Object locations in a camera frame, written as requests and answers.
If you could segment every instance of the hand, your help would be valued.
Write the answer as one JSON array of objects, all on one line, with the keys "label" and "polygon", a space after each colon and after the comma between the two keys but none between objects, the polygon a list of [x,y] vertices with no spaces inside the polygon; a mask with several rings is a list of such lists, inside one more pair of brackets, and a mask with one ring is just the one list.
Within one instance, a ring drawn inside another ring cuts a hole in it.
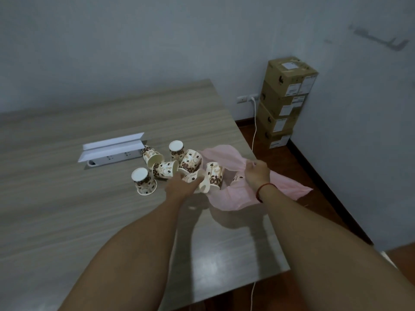
[{"label": "hand", "polygon": [[176,172],[174,176],[167,181],[166,199],[178,199],[184,201],[198,188],[199,184],[204,180],[204,177],[198,177],[191,183],[182,180],[183,174]]},{"label": "hand", "polygon": [[270,183],[269,168],[262,160],[247,161],[245,167],[245,180],[254,192],[265,183]]}]

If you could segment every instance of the plastic bag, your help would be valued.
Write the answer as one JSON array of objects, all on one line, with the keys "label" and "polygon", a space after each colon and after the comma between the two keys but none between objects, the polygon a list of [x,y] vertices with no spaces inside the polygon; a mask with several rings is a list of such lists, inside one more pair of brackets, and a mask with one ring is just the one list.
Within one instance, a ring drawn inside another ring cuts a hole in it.
[{"label": "plastic bag", "polygon": [[[231,145],[218,145],[198,152],[203,156],[203,167],[206,163],[215,161],[226,169],[221,190],[206,194],[210,204],[222,211],[237,211],[249,205],[258,204],[255,192],[248,186],[245,179],[231,184],[235,172],[245,171],[247,161],[236,148]],[[312,190],[273,171],[271,171],[271,183],[293,200],[303,197]]]}]

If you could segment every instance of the table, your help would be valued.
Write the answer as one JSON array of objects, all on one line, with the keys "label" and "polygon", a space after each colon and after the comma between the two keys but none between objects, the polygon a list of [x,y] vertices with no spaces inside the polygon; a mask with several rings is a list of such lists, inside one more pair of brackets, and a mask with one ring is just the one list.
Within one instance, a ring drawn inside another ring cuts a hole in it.
[{"label": "table", "polygon": [[[254,158],[210,80],[70,109],[0,118],[0,309],[55,310],[98,249],[164,198],[142,197],[131,172],[142,158],[85,169],[82,144],[145,132],[169,157],[182,140],[202,150],[234,146]],[[173,310],[289,266],[260,205],[238,212],[195,194],[179,216],[161,310]]]}]

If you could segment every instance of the baseboard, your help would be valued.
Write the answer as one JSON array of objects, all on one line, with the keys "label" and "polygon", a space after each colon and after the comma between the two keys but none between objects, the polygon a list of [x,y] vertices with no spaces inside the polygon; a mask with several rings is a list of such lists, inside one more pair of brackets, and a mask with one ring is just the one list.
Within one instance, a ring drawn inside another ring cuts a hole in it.
[{"label": "baseboard", "polygon": [[[235,121],[238,127],[246,126],[254,124],[254,118],[247,118],[242,120]],[[340,200],[336,197],[333,191],[329,188],[329,186],[324,182],[322,177],[315,171],[313,166],[308,162],[308,160],[304,157],[301,151],[295,146],[292,140],[289,140],[287,143],[287,148],[289,151],[294,155],[297,159],[300,166],[304,169],[304,171],[308,174],[310,179],[314,182],[316,187],[323,193],[326,200],[329,201],[335,212],[339,215],[339,217],[343,220],[343,222],[347,225],[349,230],[361,238],[364,242],[369,245],[373,245],[372,240],[366,235],[365,231],[359,226],[359,224],[355,221],[353,216],[348,212],[345,206],[340,202]]]}]

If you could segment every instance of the wooden floor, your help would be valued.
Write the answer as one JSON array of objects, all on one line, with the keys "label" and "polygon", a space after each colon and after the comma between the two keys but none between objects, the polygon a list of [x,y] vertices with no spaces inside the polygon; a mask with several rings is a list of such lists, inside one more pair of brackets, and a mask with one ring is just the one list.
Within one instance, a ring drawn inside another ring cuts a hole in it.
[{"label": "wooden floor", "polygon": [[[248,125],[241,127],[240,130],[248,144],[251,145],[255,127]],[[347,229],[341,218],[319,189],[316,188],[313,181],[286,146],[270,150],[256,138],[254,154],[258,159],[267,162],[271,170],[313,188],[312,192],[300,198],[298,202]],[[413,263],[415,262],[415,243],[388,251],[388,255],[401,272],[415,285],[415,264]],[[206,308],[207,311],[249,311],[252,286],[253,284],[246,285],[205,300],[205,306],[202,306],[202,309]],[[195,307],[191,308],[191,310],[200,309],[200,305]],[[293,273],[289,271],[257,282],[254,290],[252,310],[297,311],[308,310],[308,308],[294,280]]]}]

